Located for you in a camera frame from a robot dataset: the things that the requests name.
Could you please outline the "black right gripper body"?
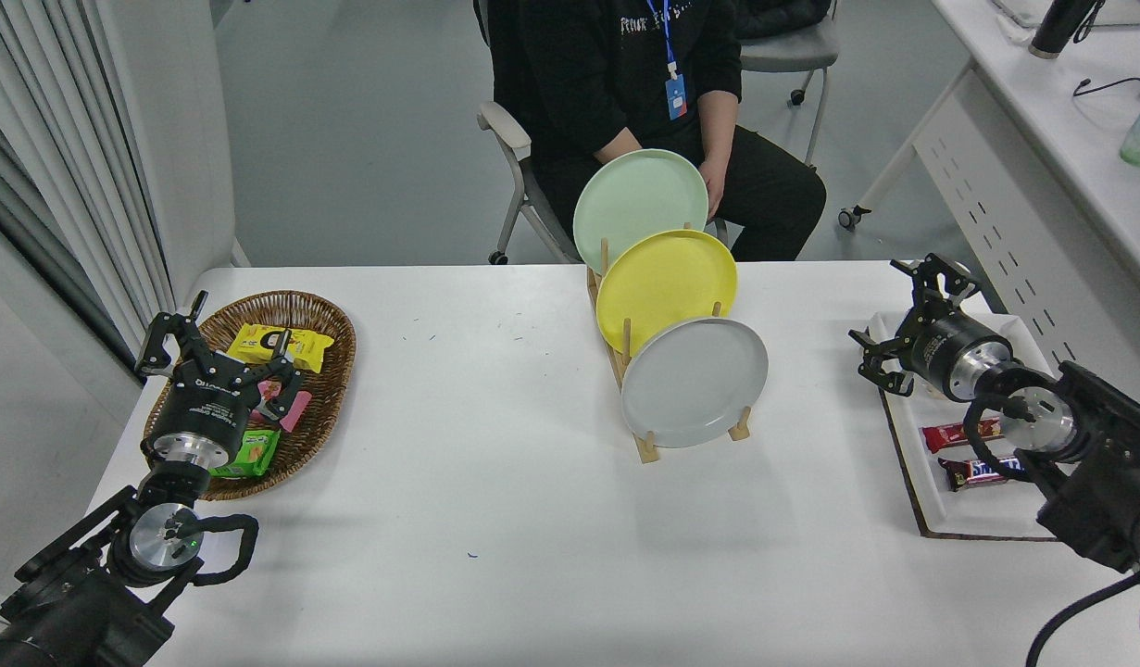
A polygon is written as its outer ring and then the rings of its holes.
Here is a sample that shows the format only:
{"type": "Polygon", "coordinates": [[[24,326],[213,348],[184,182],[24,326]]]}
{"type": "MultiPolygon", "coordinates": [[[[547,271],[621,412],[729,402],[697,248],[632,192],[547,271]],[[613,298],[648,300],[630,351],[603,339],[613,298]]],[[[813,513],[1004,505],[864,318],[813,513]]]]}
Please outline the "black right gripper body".
{"type": "Polygon", "coordinates": [[[974,397],[977,376],[985,369],[987,328],[964,315],[935,320],[918,315],[917,333],[907,353],[907,368],[936,385],[947,397],[974,397]]]}

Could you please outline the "person's left hand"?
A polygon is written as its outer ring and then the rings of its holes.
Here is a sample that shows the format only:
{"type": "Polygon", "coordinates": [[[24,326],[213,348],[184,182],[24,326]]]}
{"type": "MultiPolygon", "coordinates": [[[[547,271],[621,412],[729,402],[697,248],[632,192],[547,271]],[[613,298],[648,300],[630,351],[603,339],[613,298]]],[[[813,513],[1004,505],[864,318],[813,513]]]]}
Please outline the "person's left hand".
{"type": "Polygon", "coordinates": [[[699,173],[707,190],[707,220],[718,214],[720,201],[725,195],[727,169],[726,157],[706,157],[699,165],[699,173]]]}

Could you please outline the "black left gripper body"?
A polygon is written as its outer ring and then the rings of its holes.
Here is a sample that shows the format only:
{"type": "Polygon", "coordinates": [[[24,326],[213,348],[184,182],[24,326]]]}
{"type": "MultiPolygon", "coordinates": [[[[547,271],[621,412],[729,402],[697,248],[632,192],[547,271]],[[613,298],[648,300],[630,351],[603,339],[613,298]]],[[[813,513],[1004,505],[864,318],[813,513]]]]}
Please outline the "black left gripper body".
{"type": "Polygon", "coordinates": [[[249,412],[256,405],[246,401],[256,394],[249,383],[251,376],[247,367],[218,371],[207,379],[196,367],[177,367],[166,404],[150,430],[150,447],[166,447],[177,434],[198,436],[217,447],[238,447],[249,412]]]}

